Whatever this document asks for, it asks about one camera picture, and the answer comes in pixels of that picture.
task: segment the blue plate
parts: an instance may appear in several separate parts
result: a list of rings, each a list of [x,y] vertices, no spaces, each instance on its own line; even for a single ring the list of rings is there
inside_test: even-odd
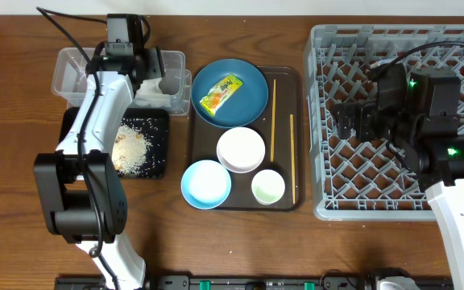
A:
[[[229,196],[232,181],[229,172],[216,161],[202,160],[185,170],[182,195],[197,209],[212,209]]]
[[[242,86],[211,117],[200,105],[200,100],[210,88],[224,77],[234,74]],[[207,122],[224,128],[245,126],[266,108],[268,90],[263,74],[253,65],[242,60],[218,60],[204,67],[194,78],[191,102],[194,110]]]

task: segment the yellow candy wrapper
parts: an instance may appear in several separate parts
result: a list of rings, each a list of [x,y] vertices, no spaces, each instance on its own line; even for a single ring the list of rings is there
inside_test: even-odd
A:
[[[242,81],[230,74],[214,85],[200,100],[200,105],[214,117],[216,111],[242,86]]]

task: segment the green led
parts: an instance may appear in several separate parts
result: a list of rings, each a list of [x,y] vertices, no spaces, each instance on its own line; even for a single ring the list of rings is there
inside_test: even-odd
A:
[[[450,156],[454,156],[458,153],[458,150],[454,149],[454,148],[447,148],[447,153],[450,155]]]

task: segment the wooden chopstick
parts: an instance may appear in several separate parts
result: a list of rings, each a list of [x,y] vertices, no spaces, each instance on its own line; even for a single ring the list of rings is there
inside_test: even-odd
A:
[[[295,133],[293,129],[293,114],[289,115],[289,123],[291,126],[291,182],[293,190],[293,204],[295,204]]]
[[[275,156],[275,99],[276,99],[277,80],[273,80],[273,102],[271,105],[271,154],[270,161],[273,162]]]

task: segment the wooden table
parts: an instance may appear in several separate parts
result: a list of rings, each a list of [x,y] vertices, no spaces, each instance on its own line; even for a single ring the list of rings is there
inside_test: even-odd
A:
[[[321,23],[464,23],[464,18],[171,17],[152,16],[151,44],[186,55],[196,72],[236,57],[286,65],[302,74],[305,42]],[[106,38],[105,27],[60,19],[83,47]],[[55,277],[97,274],[91,259],[46,230],[32,164],[52,152],[65,101],[52,95],[58,51],[72,47],[46,19],[0,16],[0,289],[52,288]],[[304,107],[304,116],[309,116]],[[305,118],[304,132],[309,132]],[[304,204],[291,213],[204,212],[180,194],[187,117],[172,118],[163,180],[124,180],[126,230],[156,275],[321,276],[329,269],[366,273],[402,267],[415,276],[447,276],[435,222],[321,222],[313,215],[309,174]],[[309,136],[304,144],[309,149]],[[306,171],[309,162],[304,159]]]

